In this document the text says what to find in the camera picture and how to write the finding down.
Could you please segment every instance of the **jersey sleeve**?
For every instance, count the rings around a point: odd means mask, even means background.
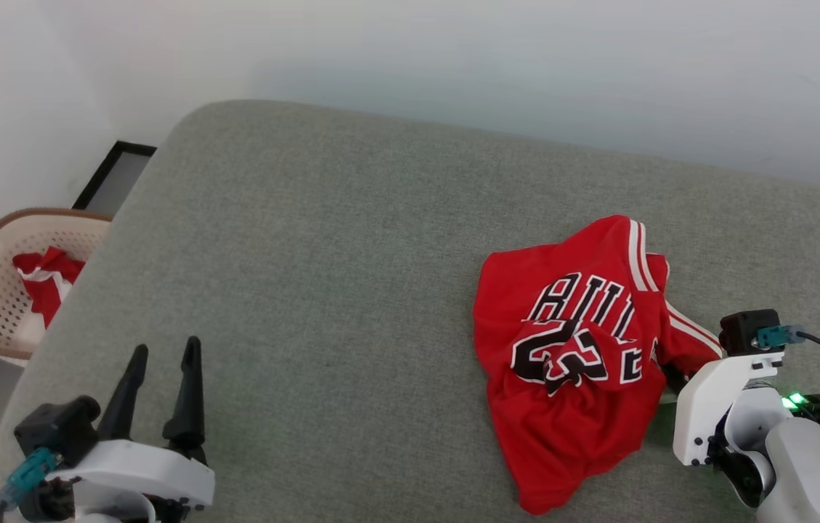
[[[672,365],[689,377],[707,362],[722,358],[723,349],[712,332],[665,300],[657,355],[660,365]]]

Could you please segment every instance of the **teal connector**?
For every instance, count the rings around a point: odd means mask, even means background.
[[[802,331],[801,325],[778,325],[777,327],[759,328],[755,336],[755,347],[767,349],[788,344],[802,344],[804,338],[796,333]]]
[[[9,474],[6,484],[0,490],[0,500],[6,503],[6,510],[15,509],[25,494],[35,490],[41,480],[44,480],[48,473],[58,467],[59,461],[55,454],[45,447],[40,447],[34,453],[29,454],[25,461],[22,461],[21,466]]]

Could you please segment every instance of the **robotic arm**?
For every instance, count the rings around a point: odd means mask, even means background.
[[[763,381],[778,373],[799,330],[782,328],[773,310],[721,325],[728,357],[703,365],[679,391],[675,456],[723,472],[760,523],[820,523],[820,394],[782,398]]]
[[[99,404],[85,395],[64,405],[41,405],[15,427],[27,461],[0,492],[0,519],[18,504],[32,522],[177,523],[213,504],[215,473],[203,452],[200,340],[187,341],[174,417],[164,424],[167,447],[130,436],[147,358],[145,345],[135,348],[97,429],[92,423]]]

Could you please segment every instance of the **red and white cloth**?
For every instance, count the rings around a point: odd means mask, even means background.
[[[61,301],[81,274],[84,262],[68,258],[60,248],[48,247],[44,254],[28,252],[12,257],[12,266],[32,298],[32,312],[40,312],[48,328]]]
[[[591,223],[558,245],[495,252],[474,304],[474,344],[519,504],[563,506],[586,477],[642,445],[665,389],[717,360],[716,337],[665,301],[665,256],[645,225]]]

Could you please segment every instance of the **beige plastic basket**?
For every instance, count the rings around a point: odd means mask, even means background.
[[[67,251],[87,261],[103,240],[111,217],[63,208],[32,208],[0,219],[0,357],[25,365],[45,334],[41,314],[31,311],[31,298],[12,267],[23,252]]]

